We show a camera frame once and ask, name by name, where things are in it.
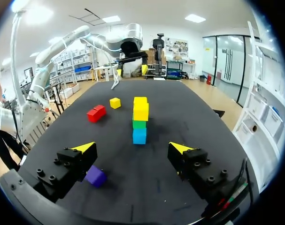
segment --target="wooden floor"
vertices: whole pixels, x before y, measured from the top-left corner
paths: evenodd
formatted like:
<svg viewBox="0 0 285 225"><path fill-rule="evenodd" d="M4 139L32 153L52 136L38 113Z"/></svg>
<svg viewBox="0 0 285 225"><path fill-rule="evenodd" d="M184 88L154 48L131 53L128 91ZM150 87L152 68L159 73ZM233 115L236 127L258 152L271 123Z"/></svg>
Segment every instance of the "wooden floor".
<svg viewBox="0 0 285 225"><path fill-rule="evenodd" d="M129 79L124 79L122 82L126 82L129 80L141 80L141 82L144 81L143 78L129 78ZM191 90L193 90L212 109L225 111L222 120L231 131L233 130L242 111L242 108L235 101L227 97L219 89L211 85L207 85L205 82L200 82L199 80L182 80L181 82L184 83ZM77 98L79 98L83 93L85 93L89 88L91 88L95 84L95 82L82 81L79 82L79 84L80 84L80 90L74 95L72 95L70 98L66 99L66 101L63 100L63 105L65 108L71 105ZM53 103L51 103L51 108L55 112L58 112ZM52 119L51 121L49 121L49 124L51 125L51 123L53 122L53 116L51 114L50 118ZM13 157L13 159L17 163L19 163L20 160L18 156L15 155L15 153L13 153L12 151L10 151L10 154ZM6 173L7 171L8 168L0 159L0 176Z"/></svg>

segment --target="green cube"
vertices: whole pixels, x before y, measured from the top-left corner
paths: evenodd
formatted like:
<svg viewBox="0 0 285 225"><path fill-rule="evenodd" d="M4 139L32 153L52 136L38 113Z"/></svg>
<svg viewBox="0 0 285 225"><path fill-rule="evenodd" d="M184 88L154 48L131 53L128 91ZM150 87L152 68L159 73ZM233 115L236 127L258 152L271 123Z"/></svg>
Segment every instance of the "green cube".
<svg viewBox="0 0 285 225"><path fill-rule="evenodd" d="M146 128L146 121L133 120L133 129Z"/></svg>

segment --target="yellow cube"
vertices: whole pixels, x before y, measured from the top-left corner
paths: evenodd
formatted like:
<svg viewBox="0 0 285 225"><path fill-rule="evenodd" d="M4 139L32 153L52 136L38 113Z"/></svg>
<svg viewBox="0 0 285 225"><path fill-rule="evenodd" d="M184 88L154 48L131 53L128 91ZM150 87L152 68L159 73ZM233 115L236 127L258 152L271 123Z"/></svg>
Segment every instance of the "yellow cube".
<svg viewBox="0 0 285 225"><path fill-rule="evenodd" d="M133 120L148 121L149 104L135 104L133 110Z"/></svg>
<svg viewBox="0 0 285 225"><path fill-rule="evenodd" d="M134 104L147 103L147 97L134 97Z"/></svg>
<svg viewBox="0 0 285 225"><path fill-rule="evenodd" d="M117 109L122 106L119 98L110 99L110 106L111 108Z"/></svg>

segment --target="purple cube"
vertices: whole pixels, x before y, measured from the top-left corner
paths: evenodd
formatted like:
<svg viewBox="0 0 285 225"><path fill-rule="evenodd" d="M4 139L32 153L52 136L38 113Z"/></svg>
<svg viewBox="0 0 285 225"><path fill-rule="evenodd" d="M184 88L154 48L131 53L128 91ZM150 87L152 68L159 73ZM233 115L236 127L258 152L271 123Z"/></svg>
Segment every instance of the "purple cube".
<svg viewBox="0 0 285 225"><path fill-rule="evenodd" d="M107 176L96 166L92 165L85 176L85 180L99 188L107 180Z"/></svg>

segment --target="glass door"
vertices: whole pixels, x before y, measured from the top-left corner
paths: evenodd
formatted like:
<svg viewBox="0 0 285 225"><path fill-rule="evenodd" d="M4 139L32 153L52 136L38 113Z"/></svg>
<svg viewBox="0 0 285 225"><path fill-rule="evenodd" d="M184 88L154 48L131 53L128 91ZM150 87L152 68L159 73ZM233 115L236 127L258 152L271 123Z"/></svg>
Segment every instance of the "glass door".
<svg viewBox="0 0 285 225"><path fill-rule="evenodd" d="M203 68L202 74L206 77L211 76L211 84L214 80L214 72L216 68L216 38L206 37L204 41L204 51L203 51Z"/></svg>
<svg viewBox="0 0 285 225"><path fill-rule="evenodd" d="M242 36L217 38L217 66L214 85L234 101L238 100L244 70L244 41Z"/></svg>

